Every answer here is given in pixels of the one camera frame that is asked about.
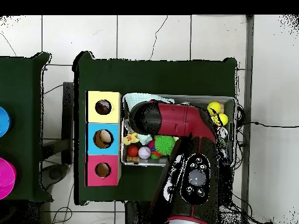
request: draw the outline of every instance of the green spiky ball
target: green spiky ball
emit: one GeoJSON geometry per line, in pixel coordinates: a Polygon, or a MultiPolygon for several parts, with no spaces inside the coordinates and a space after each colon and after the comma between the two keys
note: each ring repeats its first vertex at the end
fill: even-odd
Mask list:
{"type": "Polygon", "coordinates": [[[156,136],[155,149],[162,155],[170,155],[175,140],[172,136],[156,136]]]}

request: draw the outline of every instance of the circular hole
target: circular hole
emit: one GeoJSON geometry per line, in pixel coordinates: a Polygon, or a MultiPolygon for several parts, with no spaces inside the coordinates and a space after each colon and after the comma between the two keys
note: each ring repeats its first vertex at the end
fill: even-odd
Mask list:
{"type": "Polygon", "coordinates": [[[100,115],[109,114],[111,112],[111,108],[111,104],[107,100],[99,100],[95,106],[96,112],[100,115]]]}
{"type": "Polygon", "coordinates": [[[113,135],[107,129],[100,129],[93,136],[93,143],[100,149],[107,149],[113,142],[113,135]]]}
{"type": "Polygon", "coordinates": [[[99,163],[96,165],[95,171],[100,178],[106,178],[111,173],[111,167],[107,163],[99,163]]]}

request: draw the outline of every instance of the pink block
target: pink block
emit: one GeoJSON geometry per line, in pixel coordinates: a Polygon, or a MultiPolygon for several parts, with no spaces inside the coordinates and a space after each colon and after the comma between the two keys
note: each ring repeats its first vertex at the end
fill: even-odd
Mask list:
{"type": "Polygon", "coordinates": [[[87,186],[117,186],[118,184],[119,157],[117,155],[88,155],[87,164],[87,186]],[[111,173],[101,178],[96,174],[96,165],[107,163],[111,173]]]}

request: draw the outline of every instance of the yellow ball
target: yellow ball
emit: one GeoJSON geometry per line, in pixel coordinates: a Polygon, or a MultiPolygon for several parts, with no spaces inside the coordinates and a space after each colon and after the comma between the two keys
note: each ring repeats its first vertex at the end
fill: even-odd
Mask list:
{"type": "Polygon", "coordinates": [[[212,116],[211,119],[213,123],[217,126],[224,126],[228,123],[228,117],[224,113],[212,116]]]}
{"type": "Polygon", "coordinates": [[[208,105],[208,112],[210,113],[211,116],[216,115],[217,113],[220,113],[221,110],[221,105],[219,102],[217,101],[212,101],[209,105],[208,105]]]}

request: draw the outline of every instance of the green mat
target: green mat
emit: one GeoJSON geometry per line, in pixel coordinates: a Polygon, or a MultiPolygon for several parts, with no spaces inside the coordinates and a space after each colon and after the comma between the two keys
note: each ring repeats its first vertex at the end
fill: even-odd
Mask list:
{"type": "Polygon", "coordinates": [[[41,76],[50,54],[32,58],[0,57],[0,106],[12,119],[10,130],[0,138],[0,157],[17,172],[7,200],[50,201],[40,185],[41,76]]]}
{"type": "Polygon", "coordinates": [[[122,165],[118,186],[84,186],[85,91],[112,91],[121,94],[142,92],[168,95],[235,97],[234,58],[220,61],[128,61],[93,59],[81,52],[75,59],[75,202],[150,201],[161,167],[122,165]]]}

